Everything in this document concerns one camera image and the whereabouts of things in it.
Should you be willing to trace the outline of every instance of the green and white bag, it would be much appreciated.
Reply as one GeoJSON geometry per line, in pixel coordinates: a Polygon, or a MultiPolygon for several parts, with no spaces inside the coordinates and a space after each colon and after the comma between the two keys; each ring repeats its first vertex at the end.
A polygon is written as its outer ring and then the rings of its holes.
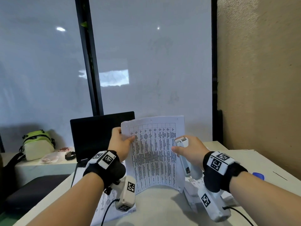
{"type": "Polygon", "coordinates": [[[19,151],[25,154],[28,161],[40,159],[55,150],[55,140],[43,129],[30,132],[22,138],[24,142],[19,151]]]}

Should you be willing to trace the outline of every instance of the person's left hand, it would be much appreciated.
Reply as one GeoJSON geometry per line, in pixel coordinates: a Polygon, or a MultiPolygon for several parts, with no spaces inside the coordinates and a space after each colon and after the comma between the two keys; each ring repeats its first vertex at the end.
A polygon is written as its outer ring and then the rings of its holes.
{"type": "Polygon", "coordinates": [[[134,141],[134,139],[135,136],[132,136],[123,141],[121,135],[121,127],[113,128],[108,150],[116,151],[120,162],[122,162],[128,156],[130,145],[134,141]]]}

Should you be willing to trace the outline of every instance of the laptop screen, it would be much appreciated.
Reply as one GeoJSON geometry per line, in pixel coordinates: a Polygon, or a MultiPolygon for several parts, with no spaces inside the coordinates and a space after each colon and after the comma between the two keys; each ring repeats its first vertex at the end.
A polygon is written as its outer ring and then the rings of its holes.
{"type": "Polygon", "coordinates": [[[70,120],[77,162],[91,159],[99,151],[106,151],[112,129],[120,127],[123,121],[133,119],[135,114],[132,111],[70,120]]]}

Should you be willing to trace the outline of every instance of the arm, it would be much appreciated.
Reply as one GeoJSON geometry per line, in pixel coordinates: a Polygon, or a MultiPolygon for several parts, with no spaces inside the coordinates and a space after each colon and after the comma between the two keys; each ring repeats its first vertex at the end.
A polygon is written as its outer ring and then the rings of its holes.
{"type": "MultiPolygon", "coordinates": [[[[116,151],[122,162],[126,159],[134,138],[130,137],[123,141],[121,128],[114,128],[108,149],[116,151]]],[[[37,215],[28,226],[90,226],[103,187],[103,180],[97,174],[86,174],[70,190],[37,215]]]]}
{"type": "MultiPolygon", "coordinates": [[[[203,169],[203,159],[209,150],[197,138],[187,136],[189,146],[172,147],[190,163],[203,169]]],[[[301,225],[301,197],[265,182],[254,175],[241,172],[232,177],[230,192],[258,225],[301,225]]]]}

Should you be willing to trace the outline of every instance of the black cushion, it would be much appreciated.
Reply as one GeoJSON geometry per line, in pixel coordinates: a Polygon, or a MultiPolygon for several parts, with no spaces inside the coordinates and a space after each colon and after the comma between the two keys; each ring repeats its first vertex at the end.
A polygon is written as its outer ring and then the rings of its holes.
{"type": "Polygon", "coordinates": [[[38,177],[11,194],[4,203],[7,213],[27,213],[69,175],[38,177]]]}

